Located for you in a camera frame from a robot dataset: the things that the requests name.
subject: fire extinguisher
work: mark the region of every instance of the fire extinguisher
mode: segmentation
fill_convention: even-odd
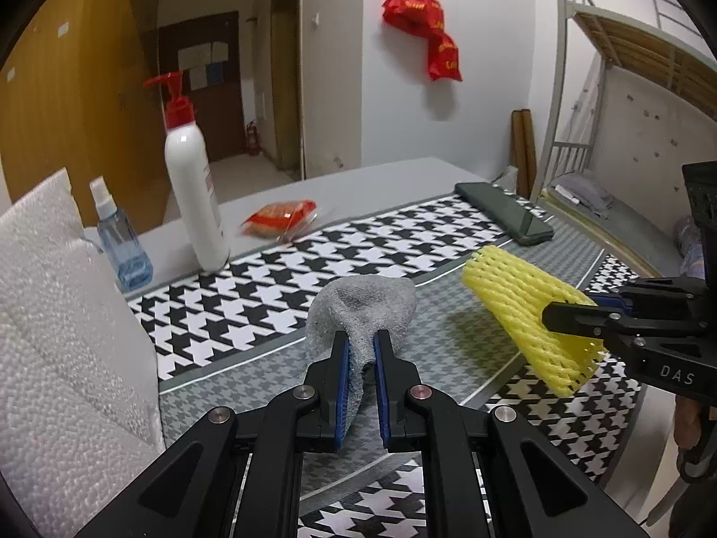
[[[258,156],[262,152],[262,145],[259,141],[259,129],[257,122],[251,121],[246,124],[246,144],[250,156]]]

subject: blue spray bottle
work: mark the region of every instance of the blue spray bottle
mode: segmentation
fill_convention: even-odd
[[[90,190],[99,216],[99,240],[117,273],[121,290],[128,292],[147,285],[154,269],[127,214],[117,208],[102,176],[90,182]]]

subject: yellow foam net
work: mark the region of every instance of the yellow foam net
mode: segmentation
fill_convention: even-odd
[[[595,373],[605,352],[602,340],[556,334],[542,321],[543,309],[552,301],[595,305],[583,292],[494,246],[472,254],[463,282],[501,322],[553,393],[569,397]]]

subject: smartphone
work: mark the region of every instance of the smartphone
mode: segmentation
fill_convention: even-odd
[[[519,205],[514,198],[503,194],[487,182],[466,182],[455,185],[456,194],[468,204],[485,212],[508,232],[508,236],[524,247],[549,241],[553,227]]]

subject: white foam sheet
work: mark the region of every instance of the white foam sheet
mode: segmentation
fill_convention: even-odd
[[[0,217],[0,471],[69,538],[163,450],[153,345],[61,170]]]

